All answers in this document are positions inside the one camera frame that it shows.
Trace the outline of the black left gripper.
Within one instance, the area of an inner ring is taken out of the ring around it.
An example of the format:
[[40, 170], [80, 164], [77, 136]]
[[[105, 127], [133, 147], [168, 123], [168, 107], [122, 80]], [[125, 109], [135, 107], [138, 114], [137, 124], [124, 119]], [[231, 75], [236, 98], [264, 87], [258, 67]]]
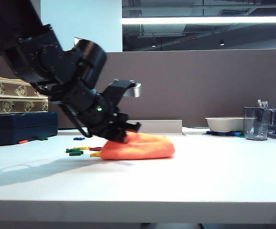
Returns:
[[87, 128], [93, 134], [107, 140], [127, 143], [127, 133], [138, 132], [140, 122], [126, 123], [128, 115], [120, 113], [118, 107], [108, 102], [100, 94], [95, 96], [91, 107], [87, 109]]

